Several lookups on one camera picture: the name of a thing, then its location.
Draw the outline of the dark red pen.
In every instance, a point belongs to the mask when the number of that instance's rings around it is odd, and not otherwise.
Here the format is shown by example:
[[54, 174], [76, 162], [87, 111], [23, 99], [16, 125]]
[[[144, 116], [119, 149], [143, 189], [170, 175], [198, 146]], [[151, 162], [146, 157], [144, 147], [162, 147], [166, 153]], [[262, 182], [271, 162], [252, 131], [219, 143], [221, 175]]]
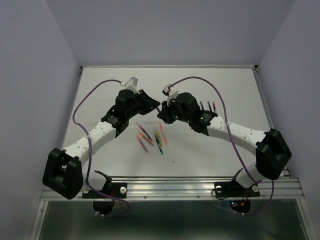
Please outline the dark red pen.
[[151, 136], [147, 133], [147, 131], [143, 128], [143, 126], [139, 123], [139, 122], [136, 122], [135, 123], [139, 129], [146, 135], [146, 137], [150, 140], [150, 141], [153, 141]]

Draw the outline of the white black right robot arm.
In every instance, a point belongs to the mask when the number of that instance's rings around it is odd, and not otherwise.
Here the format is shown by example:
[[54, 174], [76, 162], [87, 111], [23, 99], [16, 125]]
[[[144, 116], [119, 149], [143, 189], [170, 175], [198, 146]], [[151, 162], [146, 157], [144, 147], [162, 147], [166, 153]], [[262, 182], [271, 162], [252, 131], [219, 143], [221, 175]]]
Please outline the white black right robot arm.
[[225, 140], [234, 148], [241, 147], [255, 156], [255, 162], [242, 167], [230, 182], [231, 192], [235, 195], [242, 195], [264, 179], [277, 180], [292, 157], [278, 130], [255, 130], [227, 122], [217, 113], [199, 106], [196, 98], [188, 92], [170, 96], [161, 107], [157, 116], [166, 124], [185, 122], [197, 133]]

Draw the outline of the yellow highlighter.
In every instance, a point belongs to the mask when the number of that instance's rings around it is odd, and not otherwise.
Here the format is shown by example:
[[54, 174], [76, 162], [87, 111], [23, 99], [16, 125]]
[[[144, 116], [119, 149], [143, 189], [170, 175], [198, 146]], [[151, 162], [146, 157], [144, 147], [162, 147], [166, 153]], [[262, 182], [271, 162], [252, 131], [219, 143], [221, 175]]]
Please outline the yellow highlighter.
[[156, 134], [157, 139], [159, 141], [160, 147], [163, 148], [163, 142], [162, 142], [162, 139], [161, 139], [161, 136], [160, 136], [159, 129], [157, 127], [155, 128], [155, 134]]

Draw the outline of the aluminium rail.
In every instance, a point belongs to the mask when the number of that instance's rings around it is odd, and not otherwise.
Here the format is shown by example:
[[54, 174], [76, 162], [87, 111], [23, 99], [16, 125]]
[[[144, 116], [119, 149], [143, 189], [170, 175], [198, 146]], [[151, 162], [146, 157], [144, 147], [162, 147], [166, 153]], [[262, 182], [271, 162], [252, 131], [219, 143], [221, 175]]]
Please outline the aluminium rail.
[[[217, 182], [229, 177], [113, 177], [113, 183], [127, 183], [128, 201], [209, 201]], [[287, 176], [274, 182], [273, 199], [304, 199], [298, 179]]]

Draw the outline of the green pen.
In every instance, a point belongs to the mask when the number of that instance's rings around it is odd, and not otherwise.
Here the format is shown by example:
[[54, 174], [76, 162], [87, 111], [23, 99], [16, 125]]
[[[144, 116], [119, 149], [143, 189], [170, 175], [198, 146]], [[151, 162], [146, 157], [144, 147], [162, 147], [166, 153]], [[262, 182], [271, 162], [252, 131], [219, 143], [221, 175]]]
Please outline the green pen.
[[164, 154], [164, 151], [163, 151], [163, 148], [161, 148], [161, 146], [160, 146], [159, 140], [158, 140], [157, 135], [156, 135], [156, 132], [155, 132], [155, 128], [154, 128], [154, 130], [153, 130], [153, 134], [154, 134], [154, 137], [155, 137], [157, 146], [158, 146], [158, 148], [159, 148], [159, 151], [160, 151], [160, 153], [163, 155], [163, 154]]

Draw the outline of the pink highlighter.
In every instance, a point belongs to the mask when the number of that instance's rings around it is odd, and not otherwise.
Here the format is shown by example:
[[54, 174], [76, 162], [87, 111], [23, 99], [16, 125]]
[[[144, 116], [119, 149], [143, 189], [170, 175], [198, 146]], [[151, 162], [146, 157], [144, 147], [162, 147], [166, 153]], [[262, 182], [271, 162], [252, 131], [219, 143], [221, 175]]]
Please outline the pink highlighter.
[[136, 138], [137, 138], [137, 140], [139, 141], [139, 143], [140, 143], [140, 145], [142, 146], [142, 148], [144, 149], [144, 151], [145, 151], [146, 153], [148, 153], [149, 151], [148, 151], [147, 147], [145, 146], [145, 144], [143, 143], [141, 137], [140, 137], [139, 135], [136, 135]]

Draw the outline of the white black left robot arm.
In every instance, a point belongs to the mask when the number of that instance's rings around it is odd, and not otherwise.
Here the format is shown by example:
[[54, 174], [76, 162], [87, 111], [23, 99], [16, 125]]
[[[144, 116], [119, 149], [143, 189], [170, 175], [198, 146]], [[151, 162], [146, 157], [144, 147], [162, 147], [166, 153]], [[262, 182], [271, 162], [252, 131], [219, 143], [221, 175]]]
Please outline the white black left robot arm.
[[121, 90], [98, 124], [72, 145], [50, 151], [42, 183], [70, 200], [82, 189], [83, 166], [101, 147], [117, 138], [136, 115], [146, 115], [160, 106], [160, 102], [149, 97], [144, 90], [134, 93]]

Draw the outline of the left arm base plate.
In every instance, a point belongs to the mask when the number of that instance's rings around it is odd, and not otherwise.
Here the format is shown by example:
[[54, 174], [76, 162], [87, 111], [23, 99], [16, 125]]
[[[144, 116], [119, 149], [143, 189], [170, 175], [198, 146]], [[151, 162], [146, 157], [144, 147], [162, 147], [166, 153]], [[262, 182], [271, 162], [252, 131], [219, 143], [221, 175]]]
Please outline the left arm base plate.
[[112, 177], [105, 173], [95, 170], [95, 173], [103, 176], [103, 186], [98, 192], [91, 190], [83, 191], [82, 198], [84, 199], [102, 199], [104, 195], [111, 196], [117, 199], [125, 199], [127, 197], [128, 184], [126, 182], [113, 182]]

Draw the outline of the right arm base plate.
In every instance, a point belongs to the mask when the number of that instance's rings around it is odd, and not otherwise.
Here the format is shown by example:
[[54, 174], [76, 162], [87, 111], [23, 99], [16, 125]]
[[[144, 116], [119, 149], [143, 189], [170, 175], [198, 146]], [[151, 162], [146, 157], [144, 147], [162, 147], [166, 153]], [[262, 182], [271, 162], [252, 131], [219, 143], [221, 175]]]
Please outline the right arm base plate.
[[214, 183], [212, 193], [220, 200], [227, 198], [259, 197], [260, 191], [257, 184], [249, 188], [242, 187], [236, 181], [218, 181]]

